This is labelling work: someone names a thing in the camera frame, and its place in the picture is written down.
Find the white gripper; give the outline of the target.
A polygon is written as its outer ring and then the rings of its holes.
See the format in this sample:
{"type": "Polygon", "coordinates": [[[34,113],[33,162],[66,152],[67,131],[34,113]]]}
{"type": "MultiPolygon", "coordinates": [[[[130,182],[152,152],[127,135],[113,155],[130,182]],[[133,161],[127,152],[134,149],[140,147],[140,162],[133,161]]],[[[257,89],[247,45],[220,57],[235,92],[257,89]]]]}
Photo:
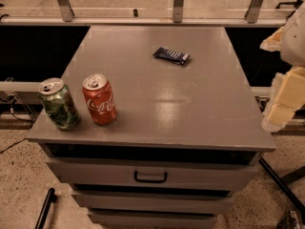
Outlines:
{"type": "Polygon", "coordinates": [[[264,39],[260,49],[280,51],[281,59],[294,65],[285,74],[275,75],[270,100],[262,114],[262,129],[274,133],[283,129],[295,112],[305,105],[305,4],[293,13],[284,28],[264,39]]]}

